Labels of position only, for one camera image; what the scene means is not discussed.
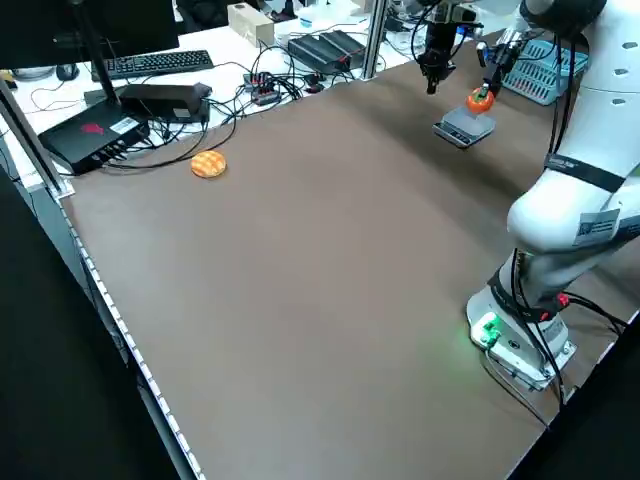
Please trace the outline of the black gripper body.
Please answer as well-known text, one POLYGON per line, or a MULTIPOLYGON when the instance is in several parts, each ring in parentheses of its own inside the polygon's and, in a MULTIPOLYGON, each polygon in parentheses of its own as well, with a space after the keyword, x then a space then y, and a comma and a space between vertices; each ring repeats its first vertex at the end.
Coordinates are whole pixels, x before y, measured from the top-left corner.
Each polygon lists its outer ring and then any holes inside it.
POLYGON ((517 61, 517 47, 506 43, 488 47, 482 60, 484 61, 483 81, 502 83, 517 61))
POLYGON ((446 64, 455 42, 455 23, 429 22, 425 37, 425 54, 428 64, 446 64))

